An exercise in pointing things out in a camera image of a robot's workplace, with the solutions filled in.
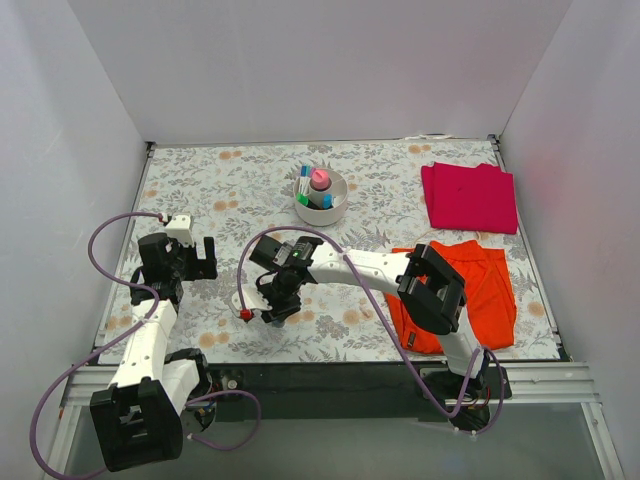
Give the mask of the black highlighter green cap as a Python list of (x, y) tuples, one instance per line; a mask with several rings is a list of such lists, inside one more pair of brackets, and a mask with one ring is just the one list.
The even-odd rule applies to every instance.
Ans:
[(303, 194), (298, 193), (296, 195), (296, 200), (299, 204), (303, 205), (306, 208), (313, 209), (313, 210), (321, 210), (320, 206), (315, 204), (313, 201), (311, 201), (307, 196)]

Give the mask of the black highlighter blue cap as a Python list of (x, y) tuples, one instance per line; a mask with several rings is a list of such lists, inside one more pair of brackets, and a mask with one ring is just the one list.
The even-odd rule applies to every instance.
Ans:
[(323, 198), (323, 202), (322, 202), (322, 207), (324, 209), (330, 209), (333, 207), (333, 196), (330, 194), (327, 194), (324, 196)]

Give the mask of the white marker teal cap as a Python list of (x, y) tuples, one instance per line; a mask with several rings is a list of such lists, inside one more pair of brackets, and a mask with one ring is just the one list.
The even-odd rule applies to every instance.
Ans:
[(299, 192), (302, 195), (307, 195), (311, 178), (309, 176), (302, 176), (299, 180)]

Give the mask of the pink capped glue bottle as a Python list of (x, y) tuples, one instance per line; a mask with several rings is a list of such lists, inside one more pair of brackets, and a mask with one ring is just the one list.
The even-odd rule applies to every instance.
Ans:
[(332, 180), (327, 170), (314, 169), (311, 173), (309, 189), (313, 194), (325, 194), (331, 187)]

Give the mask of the white round desk organizer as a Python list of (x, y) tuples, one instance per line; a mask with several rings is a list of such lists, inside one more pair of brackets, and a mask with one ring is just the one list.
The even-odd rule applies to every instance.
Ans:
[[(300, 175), (294, 182), (294, 186), (293, 186), (295, 210), (298, 216), (305, 223), (311, 226), (329, 226), (337, 223), (346, 213), (347, 206), (348, 206), (349, 188), (348, 188), (346, 179), (338, 172), (330, 169), (326, 169), (326, 168), (312, 167), (312, 171), (314, 169), (327, 170), (332, 180), (332, 185), (325, 194), (313, 194), (310, 192), (310, 189), (308, 189), (308, 193), (307, 195), (305, 195), (315, 204), (320, 206), (321, 210), (309, 209), (297, 202), (296, 195), (300, 193), (299, 192), (299, 180), (301, 178)], [(323, 198), (327, 194), (330, 194), (333, 196), (333, 207), (330, 209), (324, 209), (322, 207)]]

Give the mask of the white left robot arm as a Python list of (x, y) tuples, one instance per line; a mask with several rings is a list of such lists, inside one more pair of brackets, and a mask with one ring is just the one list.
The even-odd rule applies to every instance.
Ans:
[(183, 448), (180, 414), (188, 400), (205, 398), (213, 386), (198, 348), (170, 353), (183, 285), (217, 278), (213, 238), (205, 256), (187, 234), (154, 233), (139, 239), (142, 261), (130, 279), (133, 314), (142, 322), (127, 340), (108, 387), (95, 392), (90, 412), (106, 467), (111, 472), (174, 460)]

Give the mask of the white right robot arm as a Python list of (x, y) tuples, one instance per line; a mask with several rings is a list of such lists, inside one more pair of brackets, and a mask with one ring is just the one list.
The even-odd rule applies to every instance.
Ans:
[(259, 312), (266, 323), (284, 322), (300, 310), (299, 290), (306, 284), (369, 288), (400, 301), (413, 335), (436, 336), (460, 395), (475, 397), (488, 386), (485, 354), (467, 312), (465, 280), (433, 247), (379, 253), (342, 249), (312, 236), (281, 243), (263, 235), (249, 261), (272, 279), (240, 287), (234, 301), (243, 318)]

